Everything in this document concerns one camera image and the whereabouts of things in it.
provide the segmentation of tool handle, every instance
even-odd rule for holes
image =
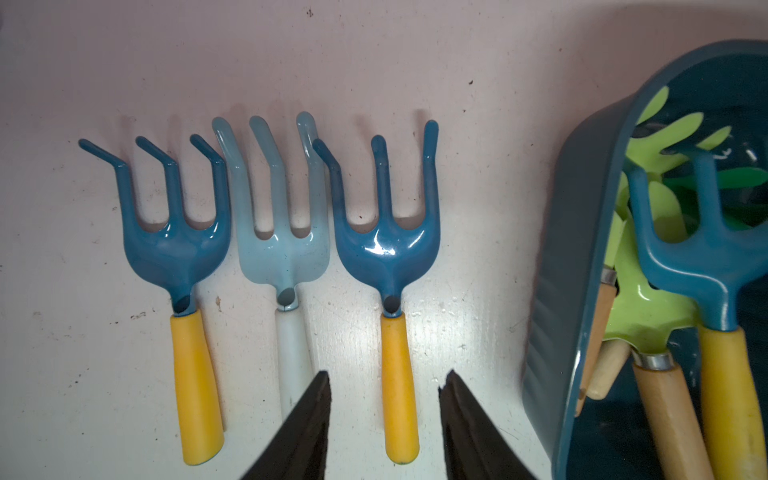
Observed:
[[[581,409],[584,408],[584,401],[587,399],[587,387],[592,380],[592,372],[594,371],[595,363],[598,361],[600,345],[603,343],[605,327],[608,325],[608,317],[611,316],[611,307],[614,305],[615,298],[616,287],[601,283],[598,292],[598,303],[594,307],[592,330],[589,333],[587,352],[584,354],[584,370],[581,374],[581,386],[578,391],[576,416],[581,414]]]
[[[699,327],[701,415],[718,479],[768,478],[763,418],[746,355],[744,330]]]
[[[632,368],[665,479],[714,480],[683,370]]]
[[[174,340],[176,405],[184,463],[199,465],[224,445],[219,392],[200,311],[170,318]]]
[[[587,387],[587,396],[602,400],[611,391],[624,364],[627,363],[632,347],[623,340],[606,340],[600,347],[600,355],[594,364],[592,380]]]
[[[387,456],[401,465],[413,462],[419,455],[419,425],[404,313],[382,315],[382,402]]]
[[[283,420],[293,410],[312,382],[314,369],[310,359],[310,344],[306,339],[301,307],[289,312],[277,310],[277,368],[280,379],[280,408]]]

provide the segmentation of white handle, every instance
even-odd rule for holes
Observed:
[[[283,420],[304,395],[312,382],[314,369],[310,359],[310,345],[301,308],[275,312],[277,321],[278,375],[280,377],[280,407]]]

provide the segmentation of wooden handle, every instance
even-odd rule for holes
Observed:
[[[224,445],[219,392],[200,311],[170,318],[174,340],[176,407],[184,463],[199,465]]]
[[[616,299],[616,287],[600,284],[598,292],[598,304],[594,307],[594,316],[592,317],[592,330],[589,333],[589,343],[587,352],[584,354],[584,370],[581,374],[581,386],[578,391],[578,402],[576,403],[576,416],[581,415],[581,409],[584,408],[584,401],[587,399],[587,387],[592,380],[594,365],[598,361],[600,345],[605,336],[605,327],[608,325],[608,317],[611,315],[611,307]]]
[[[587,387],[587,396],[602,400],[611,391],[624,364],[627,363],[632,347],[623,340],[606,340],[600,347],[600,355],[594,364],[592,380]]]
[[[683,370],[632,365],[666,480],[714,480]]]
[[[746,356],[744,330],[699,327],[701,416],[718,480],[768,478],[763,417]]]
[[[413,462],[419,455],[419,425],[402,313],[397,318],[382,315],[382,403],[387,456],[394,463]]]

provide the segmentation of garden fork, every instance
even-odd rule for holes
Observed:
[[[209,276],[227,255],[230,245],[230,198],[223,159],[200,135],[190,142],[210,160],[214,174],[216,219],[196,230],[184,219],[179,166],[144,137],[136,145],[157,158],[165,170],[168,192],[168,222],[159,232],[149,233],[137,222],[131,169],[113,154],[81,139],[80,148],[114,167],[123,217],[125,256],[134,272],[170,294],[174,315],[170,331],[174,343],[176,402],[181,450],[188,465],[198,465],[216,455],[224,444],[219,395],[203,330],[203,317],[192,296],[195,283]]]
[[[232,128],[223,118],[215,118],[214,131],[227,159],[232,176],[232,197],[240,268],[254,283],[274,285],[277,291],[277,352],[280,379],[280,406],[283,419],[301,399],[312,382],[315,370],[310,360],[306,327],[299,308],[296,285],[311,282],[328,267],[328,200],[323,162],[312,150],[317,129],[312,115],[303,112],[296,117],[310,177],[310,233],[296,238],[290,229],[288,193],[283,159],[277,150],[269,126],[262,117],[252,117],[250,128],[270,165],[274,233],[260,240],[253,227],[248,170],[237,148]]]
[[[640,265],[655,286],[689,296],[701,309],[702,430],[715,478],[765,479],[763,421],[736,301],[742,286],[768,273],[768,223],[741,231],[727,227],[714,156],[692,145],[678,151],[694,163],[701,219],[696,233],[681,243],[656,235],[647,174],[625,163]]]
[[[376,160],[379,222],[368,233],[349,226],[344,204],[341,167],[328,147],[317,139],[313,147],[328,165],[333,196],[336,249],[344,267],[360,282],[376,288],[382,297],[382,402],[386,452],[394,463],[405,464],[419,455],[419,427],[408,351],[406,316],[400,309],[402,289],[424,275],[435,262],[440,247],[440,210],[435,172],[438,125],[424,127],[424,204],[422,224],[414,230],[400,227],[392,215],[389,158],[384,137],[371,140]]]

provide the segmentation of garden tool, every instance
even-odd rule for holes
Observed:
[[[424,221],[414,230],[405,230],[395,222],[386,142],[380,135],[371,140],[376,160],[379,222],[368,233],[357,233],[349,226],[341,167],[323,141],[318,139],[313,142],[315,151],[330,171],[339,258],[352,276],[381,293],[384,307],[381,316],[384,435],[387,455],[399,464],[410,463],[419,454],[419,428],[416,422],[406,316],[400,308],[400,300],[402,289],[432,266],[440,246],[440,212],[435,172],[437,136],[437,123],[428,121],[424,127],[423,151],[426,212]]]
[[[601,350],[608,316],[611,314],[611,307],[616,298],[616,270],[614,270],[614,264],[625,224],[626,221],[614,212],[614,218],[611,221],[611,232],[608,234],[608,245],[605,249],[605,260],[600,278],[600,290],[598,291],[598,303],[594,308],[592,329],[590,331],[587,353],[584,356],[584,371],[581,374],[581,388],[579,389],[578,403],[576,404],[576,416],[581,414],[584,401],[587,399],[587,390],[591,384],[594,367],[597,364],[598,354]]]
[[[702,312],[701,411],[707,451],[716,478],[768,478],[765,435],[736,318],[742,286],[768,272],[768,223],[750,230],[726,227],[713,155],[684,145],[694,163],[700,226],[684,242],[665,243],[653,232],[642,167],[627,162],[637,245],[645,276],[655,286],[694,298]]]
[[[668,97],[669,88],[661,88],[643,110],[637,119],[636,125],[640,125],[656,115],[664,106]],[[703,114],[689,114],[669,125],[663,126],[650,135],[630,138],[627,144],[627,157],[652,172],[652,179],[661,181],[663,173],[687,161],[685,156],[665,153],[667,149],[694,134],[702,122]],[[722,143],[729,133],[730,127],[721,128],[704,138],[699,145],[702,148],[711,150]],[[616,199],[616,211],[622,218],[627,218],[629,214],[628,201],[629,188],[626,177],[622,175]],[[601,349],[603,347],[606,350],[596,356],[598,359],[595,361],[592,373],[593,378],[597,377],[598,381],[594,385],[591,385],[590,382],[584,384],[582,381],[580,397],[586,393],[592,399],[605,398],[613,385],[613,381],[616,379],[616,375],[618,375],[621,367],[627,362],[627,357],[630,354],[628,346],[622,343],[606,343],[601,346]]]
[[[296,285],[311,282],[323,275],[330,257],[325,170],[323,162],[312,149],[312,140],[317,138],[315,119],[303,112],[296,117],[296,126],[304,146],[310,179],[312,226],[304,238],[296,238],[290,228],[285,166],[270,128],[262,117],[250,119],[250,128],[270,165],[272,185],[275,227],[268,240],[261,240],[256,236],[253,225],[248,170],[232,128],[223,118],[215,118],[213,121],[232,178],[232,207],[237,225],[240,268],[248,280],[273,285],[277,293],[275,320],[283,419],[301,399],[316,373],[310,359],[306,325]]]
[[[657,234],[670,242],[685,240],[685,225],[674,194],[656,181],[647,189]],[[634,347],[634,375],[664,476],[670,480],[713,479],[683,371],[667,348],[672,330],[696,326],[696,302],[656,290],[648,283],[637,258],[631,218],[616,256],[616,271],[620,292],[605,338]]]
[[[136,145],[157,158],[165,170],[168,222],[160,231],[153,233],[142,229],[137,221],[129,166],[90,141],[82,139],[78,144],[114,167],[128,263],[142,279],[165,288],[170,294],[174,309],[170,332],[174,342],[181,450],[188,465],[198,465],[221,450],[224,433],[203,317],[195,305],[192,287],[209,276],[227,255],[231,219],[224,161],[200,135],[192,135],[190,142],[210,160],[214,173],[216,219],[203,230],[196,230],[187,224],[178,164],[146,138],[137,137]]]
[[[664,87],[651,99],[637,123],[653,117],[664,106],[669,97],[669,88]],[[680,153],[667,154],[666,149],[690,137],[698,130],[704,120],[704,114],[696,112],[677,119],[665,125],[659,131],[646,137],[630,138],[627,144],[627,157],[641,165],[653,180],[661,180],[661,175],[688,161]],[[697,146],[704,150],[712,150],[723,143],[730,134],[730,127],[722,127],[704,138]]]
[[[668,97],[669,87],[661,88],[650,102],[648,102],[648,105],[645,107],[645,110],[643,110],[635,124],[639,125],[657,114],[664,106],[664,103],[666,103]],[[581,387],[579,388],[579,396],[576,403],[576,416],[581,414],[587,396],[594,399],[594,396],[600,395],[599,392],[601,390],[604,390],[607,394],[607,391],[611,389],[611,385],[616,379],[616,375],[612,375],[612,367],[617,365],[619,359],[616,358],[614,361],[609,360],[616,356],[617,350],[609,349],[608,345],[604,346],[603,336],[616,297],[616,271],[614,270],[614,261],[619,244],[621,243],[621,235],[624,232],[624,225],[629,216],[628,203],[629,190],[627,188],[627,176],[622,172],[619,188],[617,190],[614,217],[611,221],[611,230],[608,235],[608,244],[605,249],[605,260],[600,278],[601,283],[600,290],[598,291],[598,301],[592,318],[592,328],[590,330],[587,352],[584,354],[584,370],[581,374]],[[627,361],[627,357],[629,356],[629,347],[625,347],[624,345],[618,346],[619,357],[624,357],[621,360],[621,365]]]

